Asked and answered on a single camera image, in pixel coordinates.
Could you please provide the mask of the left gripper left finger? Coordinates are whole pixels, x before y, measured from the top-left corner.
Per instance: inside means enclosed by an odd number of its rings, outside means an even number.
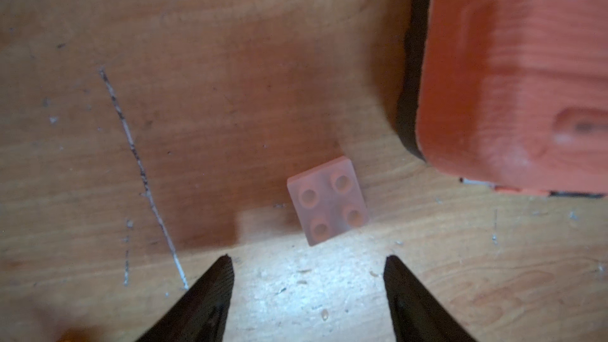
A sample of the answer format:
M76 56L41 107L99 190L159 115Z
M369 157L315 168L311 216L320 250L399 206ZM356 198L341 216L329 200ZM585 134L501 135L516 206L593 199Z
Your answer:
M234 289L230 256L221 256L140 341L221 341Z

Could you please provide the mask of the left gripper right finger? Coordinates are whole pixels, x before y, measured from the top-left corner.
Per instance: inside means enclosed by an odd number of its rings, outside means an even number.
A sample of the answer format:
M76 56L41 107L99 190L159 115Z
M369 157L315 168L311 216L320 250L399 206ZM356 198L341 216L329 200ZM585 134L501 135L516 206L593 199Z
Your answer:
M473 341L398 256L386 258L386 297L397 341Z

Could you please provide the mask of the small white lego brick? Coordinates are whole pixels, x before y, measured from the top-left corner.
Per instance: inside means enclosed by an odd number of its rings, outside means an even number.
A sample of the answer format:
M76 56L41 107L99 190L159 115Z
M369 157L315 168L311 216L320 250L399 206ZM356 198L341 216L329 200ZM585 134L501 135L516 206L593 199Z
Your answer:
M288 178L287 188L310 246L370 222L355 168L345 156Z

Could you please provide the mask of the orange plastic tool case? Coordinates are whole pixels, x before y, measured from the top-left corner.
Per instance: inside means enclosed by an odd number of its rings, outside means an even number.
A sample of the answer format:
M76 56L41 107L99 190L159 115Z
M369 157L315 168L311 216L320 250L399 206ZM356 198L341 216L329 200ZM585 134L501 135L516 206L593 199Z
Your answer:
M411 0L396 131L499 193L607 194L607 0Z

